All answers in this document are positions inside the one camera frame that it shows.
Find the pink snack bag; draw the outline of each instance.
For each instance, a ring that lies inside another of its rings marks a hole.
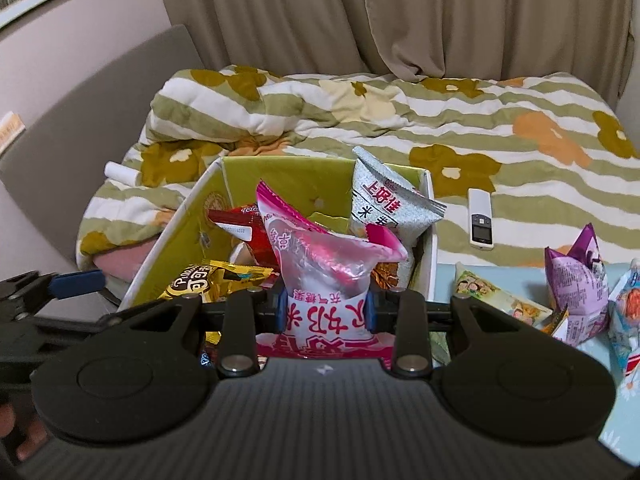
[[[331,233],[304,218],[264,182],[256,197],[289,294],[285,331],[259,335],[258,353],[307,358],[348,354],[389,361],[393,337],[366,329],[364,303],[376,264],[407,256],[396,236],[373,224],[366,227],[369,240]]]
[[[545,270],[553,308],[568,306],[565,343],[577,346],[606,329],[609,285],[593,225],[585,225],[566,256],[546,248]]]

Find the white tube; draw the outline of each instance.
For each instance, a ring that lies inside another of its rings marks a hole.
[[[142,174],[139,171],[116,162],[107,162],[104,167],[104,176],[131,187],[139,186],[142,179]]]

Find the silver snack bag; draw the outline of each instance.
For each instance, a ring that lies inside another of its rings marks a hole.
[[[394,232],[408,253],[407,259],[398,264],[397,286],[406,288],[414,268],[413,248],[418,238],[444,217],[447,207],[425,197],[364,148],[357,146],[353,153],[358,160],[353,170],[350,230],[362,237],[365,224],[378,224]]]

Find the floral blanket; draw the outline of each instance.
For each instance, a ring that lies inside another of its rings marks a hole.
[[[107,179],[97,191],[80,225],[79,267],[157,235],[218,156],[353,158],[356,145],[431,171],[448,205],[440,262],[541,266],[544,247],[564,251],[588,222],[607,261],[640,254],[640,155],[571,75],[409,83],[231,66],[178,72],[158,92],[123,160],[140,185]],[[492,193],[492,251],[468,243],[471,187]]]

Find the pink pillow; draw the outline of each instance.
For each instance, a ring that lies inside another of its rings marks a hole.
[[[108,253],[98,254],[94,256],[94,264],[102,272],[131,283],[157,241],[156,236],[141,244],[119,247]]]

